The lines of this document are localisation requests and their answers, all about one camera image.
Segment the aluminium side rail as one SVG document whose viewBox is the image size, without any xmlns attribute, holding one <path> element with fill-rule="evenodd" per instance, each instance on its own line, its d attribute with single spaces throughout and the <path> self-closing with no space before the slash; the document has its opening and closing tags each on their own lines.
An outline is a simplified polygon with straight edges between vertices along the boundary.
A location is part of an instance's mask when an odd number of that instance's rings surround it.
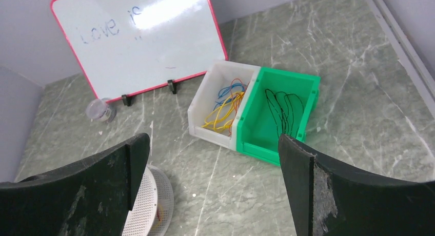
<svg viewBox="0 0 435 236">
<path fill-rule="evenodd" d="M 375 19 L 386 34 L 398 60 L 417 88 L 428 110 L 434 115 L 434 79 L 411 42 L 383 0 L 365 0 Z"/>
</svg>

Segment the green plastic bin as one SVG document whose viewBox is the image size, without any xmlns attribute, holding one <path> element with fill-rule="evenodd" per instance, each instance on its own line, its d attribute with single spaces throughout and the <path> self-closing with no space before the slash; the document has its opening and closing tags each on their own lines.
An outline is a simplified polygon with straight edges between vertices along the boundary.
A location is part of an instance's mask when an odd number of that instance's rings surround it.
<svg viewBox="0 0 435 236">
<path fill-rule="evenodd" d="M 280 165 L 282 134 L 304 142 L 321 77 L 262 67 L 237 126 L 236 151 Z"/>
</svg>

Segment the red framed whiteboard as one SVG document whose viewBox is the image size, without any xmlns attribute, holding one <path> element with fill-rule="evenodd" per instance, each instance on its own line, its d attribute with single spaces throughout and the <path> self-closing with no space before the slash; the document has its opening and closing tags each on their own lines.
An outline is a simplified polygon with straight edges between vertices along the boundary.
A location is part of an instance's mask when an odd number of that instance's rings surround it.
<svg viewBox="0 0 435 236">
<path fill-rule="evenodd" d="M 52 0 L 50 8 L 98 99 L 184 81 L 228 58 L 211 0 Z"/>
</svg>

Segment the clear jar of clips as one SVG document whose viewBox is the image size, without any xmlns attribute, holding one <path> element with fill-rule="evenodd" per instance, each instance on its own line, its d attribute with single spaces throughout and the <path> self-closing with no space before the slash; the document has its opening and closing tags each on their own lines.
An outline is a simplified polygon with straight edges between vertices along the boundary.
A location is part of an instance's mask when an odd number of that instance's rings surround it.
<svg viewBox="0 0 435 236">
<path fill-rule="evenodd" d="M 108 98 L 92 100 L 85 110 L 86 116 L 97 122 L 111 122 L 116 116 L 116 109 L 108 101 Z"/>
</svg>

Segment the white plastic bin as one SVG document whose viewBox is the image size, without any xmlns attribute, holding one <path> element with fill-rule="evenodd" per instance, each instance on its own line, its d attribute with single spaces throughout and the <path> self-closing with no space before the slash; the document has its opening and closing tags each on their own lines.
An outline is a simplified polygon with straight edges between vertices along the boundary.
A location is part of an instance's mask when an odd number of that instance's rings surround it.
<svg viewBox="0 0 435 236">
<path fill-rule="evenodd" d="M 236 150 L 237 126 L 260 67 L 216 61 L 207 71 L 189 108 L 189 133 Z"/>
</svg>

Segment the white perforated cable spool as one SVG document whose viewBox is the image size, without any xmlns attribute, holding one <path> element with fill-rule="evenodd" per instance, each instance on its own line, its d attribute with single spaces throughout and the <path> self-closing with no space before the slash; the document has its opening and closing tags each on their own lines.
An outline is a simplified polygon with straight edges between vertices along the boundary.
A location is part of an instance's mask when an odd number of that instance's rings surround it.
<svg viewBox="0 0 435 236">
<path fill-rule="evenodd" d="M 165 235 L 174 210 L 174 193 L 164 172 L 148 165 L 122 235 Z"/>
</svg>

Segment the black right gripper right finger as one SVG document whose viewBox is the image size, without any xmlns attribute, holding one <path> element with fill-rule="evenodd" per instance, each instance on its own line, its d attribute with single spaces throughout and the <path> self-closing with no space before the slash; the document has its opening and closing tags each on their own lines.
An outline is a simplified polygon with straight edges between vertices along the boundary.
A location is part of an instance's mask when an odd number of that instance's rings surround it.
<svg viewBox="0 0 435 236">
<path fill-rule="evenodd" d="M 434 235 L 434 182 L 354 167 L 288 135 L 280 167 L 297 235 Z"/>
</svg>

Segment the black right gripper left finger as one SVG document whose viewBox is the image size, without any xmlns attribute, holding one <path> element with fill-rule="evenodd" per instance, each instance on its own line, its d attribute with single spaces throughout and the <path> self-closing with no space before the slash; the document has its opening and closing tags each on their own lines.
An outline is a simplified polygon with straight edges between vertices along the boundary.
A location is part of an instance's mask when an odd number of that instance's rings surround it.
<svg viewBox="0 0 435 236">
<path fill-rule="evenodd" d="M 150 137 L 1 183 L 1 235 L 121 235 L 139 191 Z"/>
</svg>

